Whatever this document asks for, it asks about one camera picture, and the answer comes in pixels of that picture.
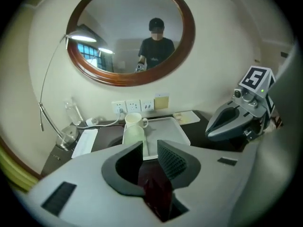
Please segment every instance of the mug handle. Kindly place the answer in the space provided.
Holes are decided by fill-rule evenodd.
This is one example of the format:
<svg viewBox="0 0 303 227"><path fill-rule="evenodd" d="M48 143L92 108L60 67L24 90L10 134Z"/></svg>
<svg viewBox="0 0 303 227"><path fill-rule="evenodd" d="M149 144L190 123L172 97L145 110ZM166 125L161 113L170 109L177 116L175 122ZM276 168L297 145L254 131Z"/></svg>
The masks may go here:
<svg viewBox="0 0 303 227"><path fill-rule="evenodd" d="M144 118L144 119L142 119L142 121L143 121L143 123L146 122L146 125L143 126L143 128L145 129L148 125L148 119Z"/></svg>

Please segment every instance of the black desk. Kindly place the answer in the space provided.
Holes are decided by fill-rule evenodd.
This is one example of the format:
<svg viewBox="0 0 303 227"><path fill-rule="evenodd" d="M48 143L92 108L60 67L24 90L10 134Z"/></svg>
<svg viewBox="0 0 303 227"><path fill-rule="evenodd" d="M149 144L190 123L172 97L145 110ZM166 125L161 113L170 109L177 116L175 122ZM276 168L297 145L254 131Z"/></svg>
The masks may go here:
<svg viewBox="0 0 303 227"><path fill-rule="evenodd" d="M200 118L200 121L196 123L181 125L181 128L189 138L192 146L216 150L236 151L235 147L229 141L213 142L207 139L205 137L205 130L208 124L208 120L203 117L199 111L194 112ZM172 115L153 117L150 119L164 117L172 117ZM121 121L117 125L98 128L98 134L96 136L92 152L122 144L124 124L125 121ZM41 175L46 176L52 173L63 164L68 162L71 159L71 156L71 151L63 151L55 146L43 167Z"/></svg>

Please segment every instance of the mirror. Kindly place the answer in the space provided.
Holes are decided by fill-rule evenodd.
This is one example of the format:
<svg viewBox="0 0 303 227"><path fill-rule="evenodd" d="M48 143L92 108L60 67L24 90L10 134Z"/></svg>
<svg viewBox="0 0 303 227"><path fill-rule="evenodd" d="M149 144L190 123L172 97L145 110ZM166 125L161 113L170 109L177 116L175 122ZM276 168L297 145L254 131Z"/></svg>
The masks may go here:
<svg viewBox="0 0 303 227"><path fill-rule="evenodd" d="M77 25L97 40L78 43L81 55L93 67L114 73L159 65L174 53L183 33L173 0L92 0Z"/></svg>
<svg viewBox="0 0 303 227"><path fill-rule="evenodd" d="M68 44L74 65L91 79L137 86L164 77L189 54L195 23L183 0L82 0L66 34L86 30L97 42Z"/></svg>

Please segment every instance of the plastic bottle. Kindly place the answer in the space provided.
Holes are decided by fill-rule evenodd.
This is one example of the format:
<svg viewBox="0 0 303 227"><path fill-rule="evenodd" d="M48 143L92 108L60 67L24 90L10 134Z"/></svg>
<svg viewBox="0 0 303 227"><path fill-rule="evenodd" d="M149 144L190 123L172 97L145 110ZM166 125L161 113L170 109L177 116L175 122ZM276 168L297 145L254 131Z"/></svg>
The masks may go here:
<svg viewBox="0 0 303 227"><path fill-rule="evenodd" d="M71 119L72 123L76 126L81 124L83 121L83 118L79 112L78 106L76 102L73 100L73 98L65 100L65 109L68 117Z"/></svg>

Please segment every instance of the wooden mirror frame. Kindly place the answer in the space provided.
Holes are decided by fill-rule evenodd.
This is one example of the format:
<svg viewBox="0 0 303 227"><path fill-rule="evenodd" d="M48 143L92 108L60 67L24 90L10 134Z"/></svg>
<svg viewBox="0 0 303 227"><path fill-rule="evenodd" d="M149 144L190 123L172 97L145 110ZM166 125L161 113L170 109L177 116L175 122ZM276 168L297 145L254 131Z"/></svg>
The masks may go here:
<svg viewBox="0 0 303 227"><path fill-rule="evenodd" d="M76 29L81 13L91 1L92 0L81 0L81 2L77 5L71 14L70 20L67 25L66 34L69 34ZM69 40L67 50L71 61L87 77L97 82L112 86L138 86L156 81L168 75L179 65L181 65L184 59L188 56L194 44L196 34L194 17L187 4L183 0L173 1L178 6L178 9L182 15L183 34L180 44L174 53L158 66L143 72L130 74L119 74L105 70L98 70L92 67L81 55L78 50L77 42Z"/></svg>

